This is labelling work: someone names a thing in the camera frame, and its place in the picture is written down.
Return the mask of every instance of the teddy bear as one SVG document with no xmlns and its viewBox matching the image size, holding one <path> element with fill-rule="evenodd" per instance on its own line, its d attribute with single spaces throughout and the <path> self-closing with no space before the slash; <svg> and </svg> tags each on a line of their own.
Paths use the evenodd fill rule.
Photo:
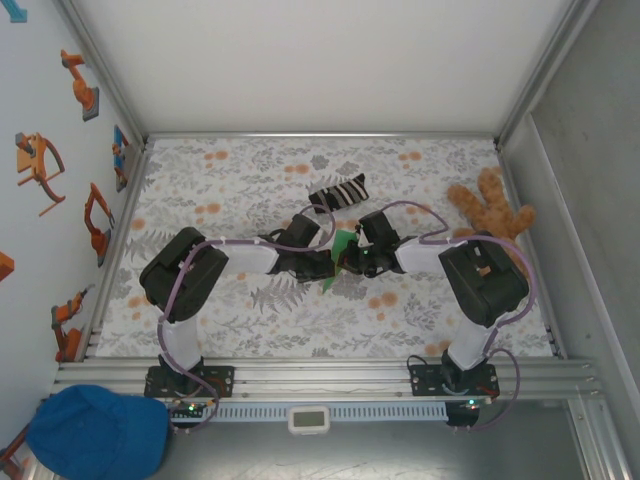
<svg viewBox="0 0 640 480">
<path fill-rule="evenodd" d="M 516 246 L 516 237 L 533 225 L 536 211 L 531 205 L 524 205 L 514 214 L 504 195 L 502 181 L 495 170 L 483 168 L 478 176 L 478 190 L 486 202 L 483 204 L 467 187 L 452 185 L 447 197 L 458 210 L 471 222 L 473 228 L 458 228 L 454 237 L 466 237 L 476 231 L 487 230 L 491 235 L 508 241 Z M 529 273 L 522 261 L 511 251 L 505 249 L 513 263 L 529 279 Z"/>
</svg>

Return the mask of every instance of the white panel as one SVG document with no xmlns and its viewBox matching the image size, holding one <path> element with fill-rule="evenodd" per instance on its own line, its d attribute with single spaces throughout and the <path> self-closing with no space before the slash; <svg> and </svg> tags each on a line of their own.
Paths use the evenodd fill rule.
<svg viewBox="0 0 640 480">
<path fill-rule="evenodd" d="M 497 132 L 568 0 L 77 0 L 149 131 Z"/>
<path fill-rule="evenodd" d="M 73 91 L 73 78 L 63 68 L 60 50 L 79 53 L 49 0 L 21 0 L 27 23 L 9 23 L 0 9 L 0 251 L 15 261 L 15 271 L 0 282 L 0 445 L 6 445 L 29 422 L 53 384 L 58 364 L 51 330 L 51 307 L 62 305 L 89 283 L 82 311 L 69 326 L 90 318 L 103 270 L 83 222 L 89 182 L 100 188 L 118 222 L 127 189 L 119 194 L 113 171 L 113 108 L 100 92 L 99 116 L 88 122 Z M 95 86 L 91 70 L 79 71 Z M 15 134 L 41 133 L 56 147 L 66 171 L 52 179 L 52 190 L 66 199 L 42 217 L 52 202 L 35 180 L 16 171 Z M 57 171 L 49 153 L 47 173 Z M 108 228 L 106 215 L 93 209 L 94 224 Z"/>
</svg>

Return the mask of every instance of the black and white striped sock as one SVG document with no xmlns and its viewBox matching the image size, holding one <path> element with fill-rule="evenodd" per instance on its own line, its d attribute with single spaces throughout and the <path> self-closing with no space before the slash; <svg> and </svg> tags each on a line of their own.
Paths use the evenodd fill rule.
<svg viewBox="0 0 640 480">
<path fill-rule="evenodd" d="M 340 210 L 341 208 L 350 207 L 368 198 L 369 194 L 364 188 L 364 173 L 361 173 L 348 182 L 323 188 L 309 195 L 309 200 L 312 204 L 324 205 L 332 212 Z M 324 210 L 318 208 L 314 210 L 316 213 L 326 213 Z"/>
</svg>

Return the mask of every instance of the white device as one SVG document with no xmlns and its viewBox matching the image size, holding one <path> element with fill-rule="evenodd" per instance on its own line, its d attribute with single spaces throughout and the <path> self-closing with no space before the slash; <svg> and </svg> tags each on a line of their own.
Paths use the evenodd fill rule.
<svg viewBox="0 0 640 480">
<path fill-rule="evenodd" d="M 294 435 L 321 435 L 329 431 L 329 409 L 322 405 L 291 407 L 289 431 Z"/>
</svg>

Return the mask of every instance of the blue cap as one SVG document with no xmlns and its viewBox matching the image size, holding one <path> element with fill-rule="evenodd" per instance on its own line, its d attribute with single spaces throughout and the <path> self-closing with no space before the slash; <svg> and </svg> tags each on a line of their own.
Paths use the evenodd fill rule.
<svg viewBox="0 0 640 480">
<path fill-rule="evenodd" d="M 168 432 L 159 401 L 76 385 L 40 407 L 26 440 L 45 467 L 69 480 L 141 480 L 160 466 Z"/>
</svg>

